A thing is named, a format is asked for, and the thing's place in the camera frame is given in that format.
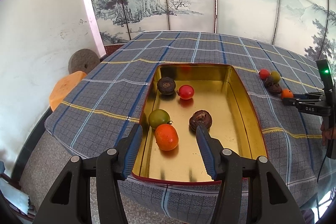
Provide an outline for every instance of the gold metal tray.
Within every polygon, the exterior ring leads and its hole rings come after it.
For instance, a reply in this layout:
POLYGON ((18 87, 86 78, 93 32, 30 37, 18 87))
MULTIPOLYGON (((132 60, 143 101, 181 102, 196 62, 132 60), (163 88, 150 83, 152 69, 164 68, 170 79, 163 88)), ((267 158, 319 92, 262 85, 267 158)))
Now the gold metal tray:
POLYGON ((212 181, 205 170, 195 133, 189 129, 189 118, 201 109, 210 113, 213 122, 209 133, 220 140, 224 148, 250 159, 267 156, 253 105, 232 66, 160 65, 150 84, 140 118, 143 139, 133 174, 143 180, 212 181), (194 97, 184 101, 177 94, 162 95, 157 89, 157 82, 166 76, 175 80, 176 90, 182 85, 191 85, 195 90, 194 97), (148 124, 149 114, 158 108, 169 113, 177 131, 179 145, 174 150, 160 150, 155 142, 154 130, 148 124))

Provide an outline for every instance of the yellow-green tomato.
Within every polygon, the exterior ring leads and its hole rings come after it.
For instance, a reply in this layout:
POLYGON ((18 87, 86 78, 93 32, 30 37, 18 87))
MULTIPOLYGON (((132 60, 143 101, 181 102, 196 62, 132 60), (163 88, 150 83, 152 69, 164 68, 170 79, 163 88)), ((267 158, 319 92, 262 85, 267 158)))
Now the yellow-green tomato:
POLYGON ((280 73, 278 73, 276 70, 272 70, 270 75, 273 77, 273 83, 279 83, 279 81, 281 80, 281 76, 280 73))
POLYGON ((169 114, 163 109, 156 109, 149 114, 148 122, 149 125, 156 129, 159 125, 168 123, 170 121, 169 114))

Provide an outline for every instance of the plaid tablecloth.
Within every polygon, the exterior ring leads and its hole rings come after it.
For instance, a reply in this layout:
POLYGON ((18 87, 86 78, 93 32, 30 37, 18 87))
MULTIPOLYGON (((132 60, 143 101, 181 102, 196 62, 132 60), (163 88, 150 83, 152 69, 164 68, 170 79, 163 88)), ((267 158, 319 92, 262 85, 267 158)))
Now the plaid tablecloth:
MULTIPOLYGON (((145 32, 106 58, 47 119, 45 126, 73 155, 95 157, 113 147, 139 121, 149 83, 162 63, 233 65, 255 106, 268 157, 299 206, 336 185, 328 158, 316 183, 325 149, 321 119, 285 107, 260 81, 261 68, 277 70, 280 85, 293 93, 321 90, 316 64, 279 47, 249 39, 200 32, 145 32)), ((122 193, 156 212, 187 223, 209 223, 219 186, 177 186, 141 182, 130 176, 122 193)), ((241 223, 248 188, 243 183, 241 223)))

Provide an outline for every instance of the orange tomato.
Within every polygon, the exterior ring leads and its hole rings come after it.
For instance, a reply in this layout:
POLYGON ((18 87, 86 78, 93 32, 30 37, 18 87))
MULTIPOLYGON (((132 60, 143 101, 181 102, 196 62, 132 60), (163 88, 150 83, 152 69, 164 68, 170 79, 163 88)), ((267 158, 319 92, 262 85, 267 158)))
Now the orange tomato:
POLYGON ((155 140, 157 146, 164 151, 173 150, 179 144, 179 137, 173 126, 164 123, 155 130, 155 140))
POLYGON ((284 89, 281 92, 281 99, 284 98, 294 98, 294 95, 289 89, 284 89))

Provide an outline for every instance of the dried fruit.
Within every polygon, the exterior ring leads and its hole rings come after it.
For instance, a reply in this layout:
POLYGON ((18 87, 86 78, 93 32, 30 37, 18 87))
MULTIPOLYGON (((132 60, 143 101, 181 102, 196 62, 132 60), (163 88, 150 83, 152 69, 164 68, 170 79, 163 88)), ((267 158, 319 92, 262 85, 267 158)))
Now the dried fruit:
POLYGON ((264 86, 266 88, 269 88, 271 85, 273 85, 273 77, 272 76, 269 76, 266 78, 265 82, 264 82, 264 86))
POLYGON ((176 83, 170 77, 163 77, 157 82, 157 89, 164 95, 172 95, 175 88, 176 83))
POLYGON ((207 129, 212 125, 212 117, 209 112, 205 110, 199 110, 195 112, 189 119, 189 125, 193 131, 196 131, 196 128, 203 124, 207 129))
POLYGON ((284 89, 281 92, 281 99, 294 98, 294 94, 289 89, 284 89))
POLYGON ((267 90, 269 91, 269 93, 276 95, 282 92, 282 87, 278 83, 276 83, 268 87, 267 90))
POLYGON ((273 83, 279 83, 281 80, 280 73, 278 73, 276 70, 272 70, 270 72, 270 75, 273 77, 273 83))
POLYGON ((173 150, 179 144, 176 129, 170 124, 161 124, 155 130, 157 146, 164 151, 173 150))
POLYGON ((262 80, 265 80, 267 77, 269 77, 269 71, 266 69, 261 69, 259 72, 259 77, 262 80))

